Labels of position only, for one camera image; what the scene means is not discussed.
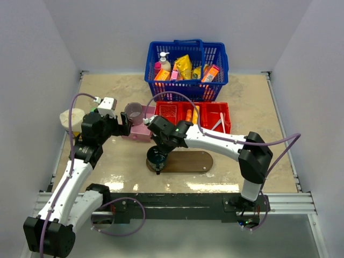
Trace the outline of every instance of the cable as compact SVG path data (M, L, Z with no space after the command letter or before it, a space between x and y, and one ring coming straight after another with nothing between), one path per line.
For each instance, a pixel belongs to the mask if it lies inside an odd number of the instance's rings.
M69 113L68 113L68 131L69 131L69 142L70 142L70 160L71 160L71 165L70 165L70 171L69 175L72 175L73 173L73 168L74 168L74 155L75 155L75 150L74 150L74 145L73 145L73 133L71 130L71 112L74 106L74 102L78 96L88 96L90 98L96 99L94 96L87 94L87 93L78 93L77 95L74 96L74 98L71 101L70 108L69 108ZM58 201L62 190L65 188L66 184L68 183L69 177L66 177L65 181L63 182L62 186L59 188L58 192L56 193L52 204L51 204L51 210L48 211L47 217L43 223L43 228L42 228L42 233L41 233L41 238L39 241L39 255L40 258L44 258L44 237L45 237L45 232L47 230L47 225L49 222L49 219L53 213L54 206L56 202Z
M193 106L194 110L196 110L197 114L198 114L198 118L197 118L197 126L198 126L198 129L200 130L200 132L203 134L203 135L206 135L208 137L212 137L212 138L215 138L215 139L219 139L219 140L225 140L225 141L229 141L229 142L235 142L237 144L243 144L243 145L250 145L250 146L272 146L272 145L277 145L277 144L281 144L283 142L286 142L286 141L289 141L291 139L293 139L293 141L287 146L287 148L280 154L280 156L278 156L278 158L275 160L275 162L270 166L270 168L268 169L267 171L267 174L265 176L265 180L261 186L261 190L260 190L260 194L263 196L264 200L265 200L265 203L266 203L266 212L265 212L265 215L264 215L264 218L262 219L262 221L259 223L259 225L255 226L254 228L250 228L248 230L256 230L258 229L259 227L261 227L261 225L265 222L267 216L268 216L268 207L269 207L269 201L267 200L267 198L265 197L265 195L263 194L263 186L265 184L265 181L266 181L266 178L268 177L268 175L270 174L270 172L272 171L272 169L274 168L274 166L280 161L280 159L288 152L288 150L294 145L294 143L300 138L301 134L300 133L294 133L292 134L291 136L288 136L284 139L281 139L279 141L274 141L274 142L269 142L269 143L257 143L257 142L245 142L245 141L235 141L235 140L232 140L232 139L227 139L227 138L223 138L223 137L220 137L220 136L216 136L216 135L212 135L212 134L209 134L209 133L205 133L203 132L203 129L202 127L200 126L200 113L199 113L199 110L196 108L195 104L185 95L179 93L179 92L175 92L175 91L164 91L164 92L160 92L158 94L156 94L153 98L150 99L150 101L148 102L147 106L149 106L149 104L154 100L155 97L159 96L159 95L162 95L162 94L176 94L176 95L179 95L179 96L182 96L183 98L185 98L188 102L191 103L191 105Z
M141 225L140 225L136 230L131 231L131 232L129 232L129 233L117 234L117 233L111 233L111 232L107 232L107 231L102 231L102 230L100 230L99 228L97 228L97 227L95 226L95 224L93 223L93 221L92 221L92 219L91 219L92 226L93 226L98 232L101 232L101 233L106 234L106 235L112 235L112 236L114 236L114 237L126 237L126 236L128 236L128 235L132 235L132 234L136 233L138 230L140 230L140 229L143 227L143 225L144 225L144 223L145 223L145 221L146 221L146 212L145 212L145 208L144 208L144 206L143 206L138 200L136 200L136 199L134 199L134 198L131 198L131 197L121 197L121 198L117 198L117 199L112 200L112 201L110 201L110 202L108 202L108 203L105 203L104 205L102 205L102 206L100 207L100 209L101 209L101 208L104 208L104 207L106 207L106 206L108 206L108 205L110 205L110 204L112 204L112 203L115 203L115 202L117 202L117 201L119 201L119 200L133 200L134 202L137 202L137 203L140 205L140 207L141 207L141 209L142 209L142 212L143 212L143 214L144 214L144 217L143 217L143 219L142 219Z

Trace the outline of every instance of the pink tray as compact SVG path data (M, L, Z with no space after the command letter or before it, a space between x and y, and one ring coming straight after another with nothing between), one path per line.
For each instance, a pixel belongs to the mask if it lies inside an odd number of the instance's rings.
M146 111L146 106L142 105L143 112ZM148 106L147 110L147 118L150 118L155 113L155 107L154 106ZM142 123L140 125L132 126L130 130L129 136L122 136L123 139L132 139L136 141L145 141L150 142L151 141L152 132L147 129L147 126Z

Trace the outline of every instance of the white wall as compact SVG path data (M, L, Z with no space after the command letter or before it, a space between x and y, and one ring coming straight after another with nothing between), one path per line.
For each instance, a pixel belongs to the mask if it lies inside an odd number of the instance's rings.
M0 24L0 257L19 257L23 223L51 179L77 69L42 0L1 1Z
M151 41L226 45L230 68L272 70L311 0L44 0L79 69L144 71Z
M332 258L344 253L344 1L314 0L273 70L304 191L312 191Z

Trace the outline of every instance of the red basket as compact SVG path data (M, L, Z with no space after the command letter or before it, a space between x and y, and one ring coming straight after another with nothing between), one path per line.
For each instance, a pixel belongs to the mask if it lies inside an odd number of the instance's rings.
M199 106L200 125L205 129L211 129L220 119L220 113L225 116L226 133L231 132L231 119L228 104L223 102L194 102ZM194 107L190 102L180 101L158 101L156 102L155 114L165 117L173 124L177 124L180 120L185 120L188 109L194 112ZM222 125L219 124L214 131L223 133Z

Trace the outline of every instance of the table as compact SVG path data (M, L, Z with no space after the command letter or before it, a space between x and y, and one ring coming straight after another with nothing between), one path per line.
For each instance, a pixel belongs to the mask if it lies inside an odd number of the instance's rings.
M124 111L127 103L139 102L146 105L152 97L142 74L84 75L80 92L101 98L116 98L118 100L117 115ZM228 103L232 122L231 134L247 135L253 131L259 133L265 142L282 138L269 85L264 75L230 75L229 83L223 86L217 101ZM83 109L85 113L95 106L96 103L93 103L92 99L84 96L79 97L75 105L76 108ZM207 173L162 173L158 176L146 167L146 153L153 145L153 141L146 143L111 137L103 145L104 153L81 191L84 191L91 183L105 184L114 192L238 192L242 189L243 178L239 164L213 152L209 153L214 159L214 164ZM270 148L274 154L273 162L285 149L285 145L280 144ZM196 151L198 149L178 148L177 150ZM67 137L55 175L53 190L66 168L69 152ZM287 155L280 160L269 175L264 191L297 192Z

